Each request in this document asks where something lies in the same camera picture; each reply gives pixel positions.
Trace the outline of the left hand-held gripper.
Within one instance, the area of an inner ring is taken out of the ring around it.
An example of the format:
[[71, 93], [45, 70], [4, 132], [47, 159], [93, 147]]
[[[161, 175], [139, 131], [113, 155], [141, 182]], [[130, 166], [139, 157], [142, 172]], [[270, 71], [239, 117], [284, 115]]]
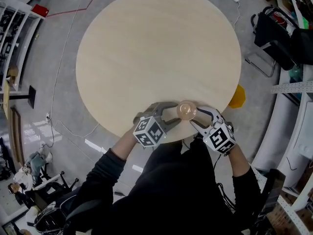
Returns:
[[180, 118], [169, 121], [162, 119], [165, 109], [177, 107], [178, 104], [172, 101], [163, 101], [152, 104], [144, 112], [139, 112], [134, 118], [137, 123], [133, 135], [143, 147], [156, 147], [166, 138], [168, 131], [175, 128], [180, 122]]

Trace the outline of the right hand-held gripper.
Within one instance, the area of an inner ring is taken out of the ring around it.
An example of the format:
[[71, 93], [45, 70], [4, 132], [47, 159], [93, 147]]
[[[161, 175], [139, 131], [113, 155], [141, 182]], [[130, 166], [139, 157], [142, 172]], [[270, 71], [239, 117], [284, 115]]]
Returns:
[[215, 108], [199, 106], [197, 110], [211, 117], [210, 124], [205, 126], [196, 120], [190, 120], [191, 125], [204, 136], [203, 142], [213, 151], [228, 154], [236, 145], [233, 127]]

